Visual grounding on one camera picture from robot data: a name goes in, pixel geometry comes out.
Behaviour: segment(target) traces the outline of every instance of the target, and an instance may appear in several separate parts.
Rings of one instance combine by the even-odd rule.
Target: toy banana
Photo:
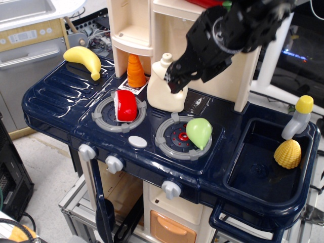
[[[83,64],[91,73],[91,78],[96,81],[100,78],[101,62],[99,57],[85,47],[72,47],[67,50],[63,58],[68,62]]]

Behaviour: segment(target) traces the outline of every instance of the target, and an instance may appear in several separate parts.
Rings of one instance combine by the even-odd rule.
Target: toy burner
[[[131,129],[136,128],[142,123],[146,116],[146,102],[141,102],[136,98],[137,116],[131,123],[122,123],[116,120],[115,106],[114,106],[114,92],[111,96],[101,101],[95,111],[92,113],[92,119],[96,124],[105,131],[113,133],[128,133]]]
[[[167,156],[180,160],[197,160],[208,152],[212,145],[212,137],[203,150],[198,149],[186,134],[186,125],[193,118],[178,116],[172,113],[172,118],[163,122],[156,132],[155,145]]]

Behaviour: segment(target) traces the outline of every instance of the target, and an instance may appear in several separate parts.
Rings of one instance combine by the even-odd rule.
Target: gray floor
[[[105,7],[106,0],[88,0],[83,16]],[[253,94],[250,95],[250,101],[283,112],[287,110],[287,106],[281,102]],[[312,121],[315,122],[318,118],[319,116],[313,115]],[[324,150],[323,140],[322,137],[321,150]],[[59,201],[78,179],[68,147],[40,133],[17,139],[14,144],[35,183],[34,194],[26,211],[35,219],[37,234],[50,243],[68,242],[72,235],[58,207]],[[323,196],[320,196],[317,207],[324,210]],[[23,218],[21,223],[32,227],[27,218]],[[314,226],[310,242],[320,243],[323,238],[324,229]]]

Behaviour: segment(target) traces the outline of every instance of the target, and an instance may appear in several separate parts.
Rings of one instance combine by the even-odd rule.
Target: control panel
[[[0,52],[64,36],[62,19],[31,24],[0,32]]]

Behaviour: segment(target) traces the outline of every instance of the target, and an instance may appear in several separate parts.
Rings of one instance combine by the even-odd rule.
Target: yellow faucet handle
[[[309,95],[303,95],[297,101],[295,108],[299,113],[308,114],[312,112],[313,106],[314,106],[313,98],[310,97]]]

